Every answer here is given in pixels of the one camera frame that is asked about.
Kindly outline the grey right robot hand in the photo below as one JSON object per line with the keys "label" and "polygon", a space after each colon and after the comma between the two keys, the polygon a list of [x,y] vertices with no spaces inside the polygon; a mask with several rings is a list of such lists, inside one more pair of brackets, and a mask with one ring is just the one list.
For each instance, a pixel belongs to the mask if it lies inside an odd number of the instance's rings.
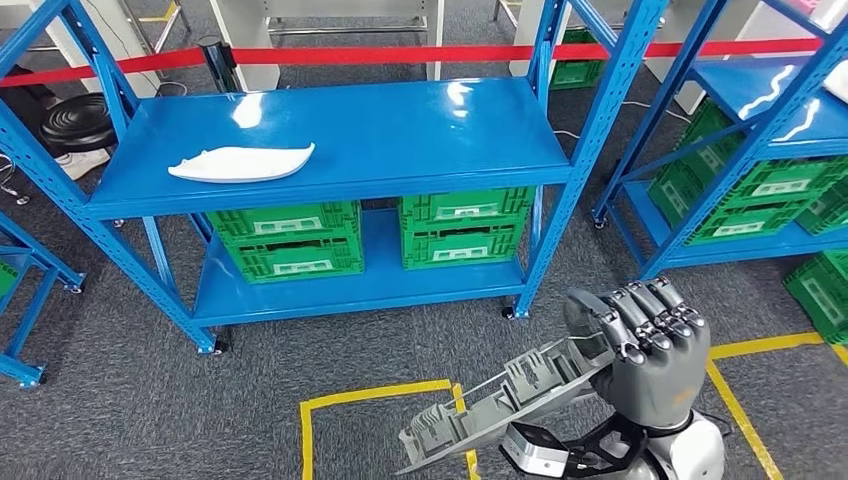
{"label": "grey right robot hand", "polygon": [[613,354],[590,384],[618,413],[658,430],[690,419],[705,380],[711,331],[668,278],[602,294],[569,288],[563,314],[571,334]]}

